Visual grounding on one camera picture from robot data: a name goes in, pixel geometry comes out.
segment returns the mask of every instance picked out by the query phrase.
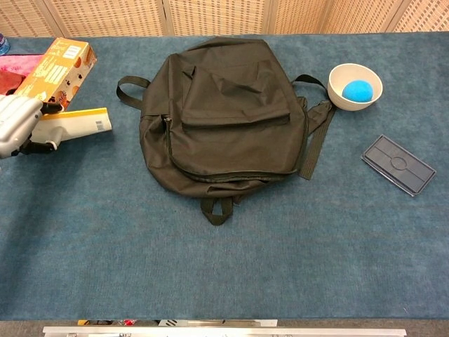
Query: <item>ball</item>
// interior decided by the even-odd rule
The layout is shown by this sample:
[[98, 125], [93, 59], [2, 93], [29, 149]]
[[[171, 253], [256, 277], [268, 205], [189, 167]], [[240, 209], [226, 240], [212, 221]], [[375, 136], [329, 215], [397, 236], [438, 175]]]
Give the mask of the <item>ball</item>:
[[373, 88], [367, 81], [352, 81], [344, 87], [342, 96], [353, 102], [366, 103], [373, 99]]

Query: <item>red fabric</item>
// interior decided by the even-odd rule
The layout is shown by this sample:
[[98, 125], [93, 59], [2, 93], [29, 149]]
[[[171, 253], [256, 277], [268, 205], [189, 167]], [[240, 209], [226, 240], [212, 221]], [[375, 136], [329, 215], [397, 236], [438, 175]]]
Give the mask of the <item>red fabric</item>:
[[9, 95], [19, 87], [25, 76], [0, 70], [0, 94]]

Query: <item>bowl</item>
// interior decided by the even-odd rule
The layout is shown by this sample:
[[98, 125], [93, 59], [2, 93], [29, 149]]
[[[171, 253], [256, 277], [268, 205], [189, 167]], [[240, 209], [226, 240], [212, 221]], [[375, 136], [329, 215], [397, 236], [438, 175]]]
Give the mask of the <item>bowl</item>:
[[[373, 98], [369, 102], [354, 102], [342, 96], [344, 87], [352, 81], [367, 81], [373, 88]], [[383, 85], [377, 74], [363, 65], [344, 63], [338, 65], [329, 74], [328, 95], [340, 109], [358, 111], [372, 105], [382, 95]]]

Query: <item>box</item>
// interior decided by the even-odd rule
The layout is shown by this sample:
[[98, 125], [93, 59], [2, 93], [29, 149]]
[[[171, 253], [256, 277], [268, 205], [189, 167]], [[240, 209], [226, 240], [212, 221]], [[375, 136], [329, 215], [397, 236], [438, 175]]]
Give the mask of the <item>box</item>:
[[66, 109], [96, 61], [89, 43], [58, 37], [15, 94], [58, 102]]

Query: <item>pink cloth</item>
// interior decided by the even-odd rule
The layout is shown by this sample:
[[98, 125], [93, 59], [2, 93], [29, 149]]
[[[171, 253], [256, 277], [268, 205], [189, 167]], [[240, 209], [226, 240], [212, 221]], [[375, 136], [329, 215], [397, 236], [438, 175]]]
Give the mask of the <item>pink cloth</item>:
[[0, 56], [0, 70], [27, 76], [37, 66], [42, 55]]

